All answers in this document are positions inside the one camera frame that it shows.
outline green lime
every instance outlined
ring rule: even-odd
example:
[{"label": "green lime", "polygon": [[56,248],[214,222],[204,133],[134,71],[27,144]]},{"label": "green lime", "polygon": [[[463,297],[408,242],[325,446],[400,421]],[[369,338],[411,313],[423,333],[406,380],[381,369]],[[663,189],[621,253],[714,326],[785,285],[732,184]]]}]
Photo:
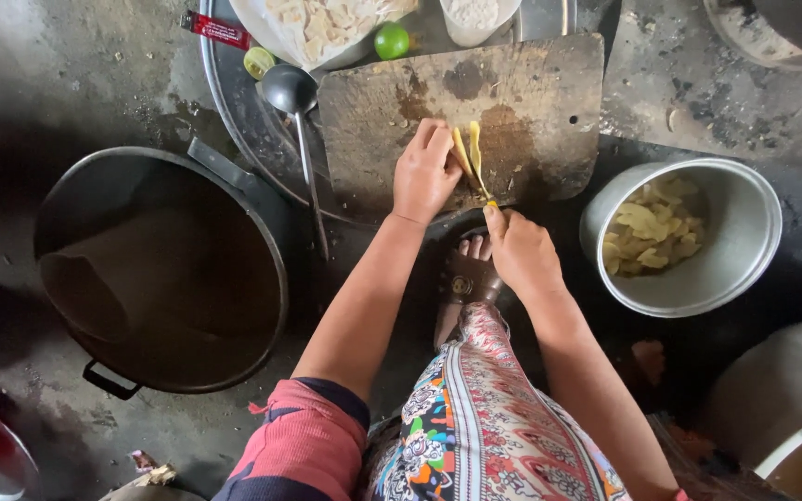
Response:
[{"label": "green lime", "polygon": [[265,72],[274,65],[274,56],[262,47],[251,47],[243,55],[243,68],[246,68],[253,78],[261,80]]},{"label": "green lime", "polygon": [[387,22],[376,32],[373,45],[383,61],[391,61],[407,53],[407,49],[410,48],[410,35],[400,24]]}]

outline hand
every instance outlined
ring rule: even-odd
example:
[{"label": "hand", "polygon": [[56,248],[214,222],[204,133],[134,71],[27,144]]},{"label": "hand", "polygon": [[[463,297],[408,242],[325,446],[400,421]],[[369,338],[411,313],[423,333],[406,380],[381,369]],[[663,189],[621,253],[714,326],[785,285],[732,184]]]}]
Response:
[{"label": "hand", "polygon": [[494,267],[500,278],[528,306],[536,298],[563,292],[563,269],[546,228],[512,209],[485,206]]},{"label": "hand", "polygon": [[393,214],[428,225],[441,211],[462,176],[462,167],[449,155],[451,148],[453,138],[446,121],[420,122],[395,167]]}]

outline floral print fabric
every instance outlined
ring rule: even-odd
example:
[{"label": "floral print fabric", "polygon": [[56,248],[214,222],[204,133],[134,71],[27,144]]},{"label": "floral print fabric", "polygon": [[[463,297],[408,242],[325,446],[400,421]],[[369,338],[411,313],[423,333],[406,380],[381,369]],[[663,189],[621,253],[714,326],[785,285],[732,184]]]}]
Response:
[{"label": "floral print fabric", "polygon": [[359,498],[629,501],[593,440],[525,377],[496,308],[463,308],[400,419],[371,433]]}]

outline plastic bag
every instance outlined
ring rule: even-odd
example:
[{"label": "plastic bag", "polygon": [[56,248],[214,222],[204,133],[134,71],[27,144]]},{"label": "plastic bag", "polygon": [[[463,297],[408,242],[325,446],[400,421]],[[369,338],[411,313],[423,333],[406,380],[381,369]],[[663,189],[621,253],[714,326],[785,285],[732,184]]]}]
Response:
[{"label": "plastic bag", "polygon": [[[307,71],[321,67],[360,43],[373,28],[415,11],[417,3],[418,0],[231,2],[240,21],[264,48]],[[250,19],[252,15],[259,19]]]}]

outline pot handle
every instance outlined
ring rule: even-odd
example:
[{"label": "pot handle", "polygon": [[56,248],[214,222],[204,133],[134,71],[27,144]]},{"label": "pot handle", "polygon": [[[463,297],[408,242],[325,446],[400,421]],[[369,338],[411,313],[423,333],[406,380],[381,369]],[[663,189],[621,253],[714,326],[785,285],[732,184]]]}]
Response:
[{"label": "pot handle", "polygon": [[126,388],[117,382],[107,379],[106,377],[92,370],[92,367],[94,367],[97,363],[97,360],[92,360],[89,362],[88,365],[85,366],[85,369],[82,370],[82,377],[85,379],[85,381],[91,382],[101,390],[110,393],[120,400],[128,400],[129,398],[134,397],[135,393],[138,393],[138,391],[142,388],[142,386],[137,383],[134,388]]},{"label": "pot handle", "polygon": [[211,146],[202,142],[198,137],[191,141],[191,146],[187,149],[187,155],[195,161],[203,164],[216,176],[221,177],[226,183],[246,193],[259,182],[258,178],[251,172],[247,172],[229,161],[223,154],[219,154]]}]

